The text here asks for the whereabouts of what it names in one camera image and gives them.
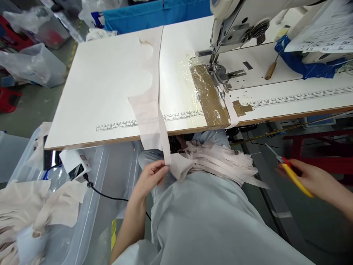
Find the wooden handle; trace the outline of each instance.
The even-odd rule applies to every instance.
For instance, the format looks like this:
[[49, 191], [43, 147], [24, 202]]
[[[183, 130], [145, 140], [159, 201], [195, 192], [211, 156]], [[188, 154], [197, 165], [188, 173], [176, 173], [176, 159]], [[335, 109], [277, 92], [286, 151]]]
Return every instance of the wooden handle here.
[[272, 77], [273, 71], [275, 70], [277, 62], [273, 62], [270, 66], [270, 68], [267, 71], [267, 74], [265, 76], [265, 80], [269, 80]]

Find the beige fabric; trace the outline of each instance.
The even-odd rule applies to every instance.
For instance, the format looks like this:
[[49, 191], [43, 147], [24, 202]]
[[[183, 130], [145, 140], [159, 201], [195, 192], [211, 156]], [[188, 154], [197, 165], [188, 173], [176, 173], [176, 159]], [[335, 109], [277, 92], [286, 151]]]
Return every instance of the beige fabric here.
[[212, 142], [201, 145], [199, 142], [191, 141], [186, 144], [188, 147], [184, 149], [184, 156], [195, 162], [191, 172], [202, 170], [221, 178], [232, 179], [240, 186], [247, 182], [261, 188], [268, 188], [266, 183], [254, 178], [258, 170], [253, 166], [250, 155]]
[[43, 169], [43, 149], [44, 149], [44, 140], [43, 137], [48, 135], [51, 127], [51, 122], [43, 122], [39, 126], [39, 134], [37, 139], [34, 141], [34, 147], [36, 148], [32, 153], [31, 157], [25, 162], [25, 165], [34, 167], [38, 170]]
[[38, 213], [33, 225], [34, 232], [42, 235], [47, 225], [73, 227], [77, 221], [78, 205], [83, 202], [86, 190], [86, 183], [76, 180], [62, 185], [50, 196]]
[[[75, 225], [86, 183], [68, 181], [55, 192], [49, 188], [50, 180], [14, 181], [0, 190], [0, 265], [19, 264], [16, 239], [21, 229], [33, 224], [37, 237], [47, 225]], [[39, 254], [29, 264], [37, 265], [42, 259]]]
[[180, 154], [170, 154], [167, 128], [159, 107], [159, 52], [161, 48], [163, 26], [139, 32], [141, 45], [151, 45], [153, 54], [144, 61], [143, 68], [152, 74], [151, 87], [135, 97], [129, 97], [129, 103], [135, 114], [141, 142], [145, 150], [159, 149], [163, 151], [164, 161], [178, 180], [183, 180], [192, 166], [192, 161]]

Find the yellow label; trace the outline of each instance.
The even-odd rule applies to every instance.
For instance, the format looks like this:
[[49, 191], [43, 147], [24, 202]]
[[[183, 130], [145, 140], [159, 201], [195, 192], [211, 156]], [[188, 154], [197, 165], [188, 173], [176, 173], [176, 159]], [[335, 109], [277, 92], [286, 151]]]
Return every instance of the yellow label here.
[[117, 236], [115, 235], [117, 231], [117, 220], [114, 219], [111, 223], [111, 245], [110, 245], [110, 251], [113, 250], [113, 247], [115, 245], [115, 241], [117, 240]]

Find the scissors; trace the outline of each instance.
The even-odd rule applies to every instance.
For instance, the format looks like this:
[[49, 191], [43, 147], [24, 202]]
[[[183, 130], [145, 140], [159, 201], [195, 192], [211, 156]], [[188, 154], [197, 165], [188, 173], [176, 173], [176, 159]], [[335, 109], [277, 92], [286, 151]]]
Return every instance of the scissors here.
[[265, 144], [271, 151], [272, 153], [275, 154], [278, 162], [281, 164], [283, 169], [286, 171], [288, 176], [291, 178], [291, 180], [294, 182], [294, 184], [308, 197], [313, 198], [314, 196], [299, 182], [297, 179], [298, 175], [293, 171], [291, 164], [285, 157], [279, 156], [268, 144]]

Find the measuring tape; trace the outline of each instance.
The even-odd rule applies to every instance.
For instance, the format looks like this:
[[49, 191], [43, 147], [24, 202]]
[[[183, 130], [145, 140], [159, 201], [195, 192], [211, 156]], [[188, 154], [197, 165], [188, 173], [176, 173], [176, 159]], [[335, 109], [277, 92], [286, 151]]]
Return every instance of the measuring tape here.
[[[175, 121], [175, 120], [192, 119], [192, 118], [201, 117], [201, 116], [203, 116], [202, 110], [193, 110], [193, 111], [163, 115], [163, 119], [164, 121]], [[123, 128], [136, 127], [136, 126], [138, 126], [136, 120], [120, 121], [115, 123], [98, 125], [96, 127], [96, 132], [117, 130], [117, 129], [123, 129]]]
[[249, 101], [249, 102], [243, 103], [242, 105], [244, 106], [251, 105], [253, 108], [256, 109], [260, 107], [266, 107], [266, 106], [281, 104], [281, 103], [290, 102], [290, 101], [306, 100], [306, 99], [317, 98], [321, 96], [331, 96], [335, 94], [350, 93], [350, 92], [353, 92], [353, 86], [349, 86], [345, 88], [321, 90], [316, 92], [308, 92], [308, 93], [302, 93], [302, 94], [291, 95], [291, 96], [283, 96], [278, 98]]

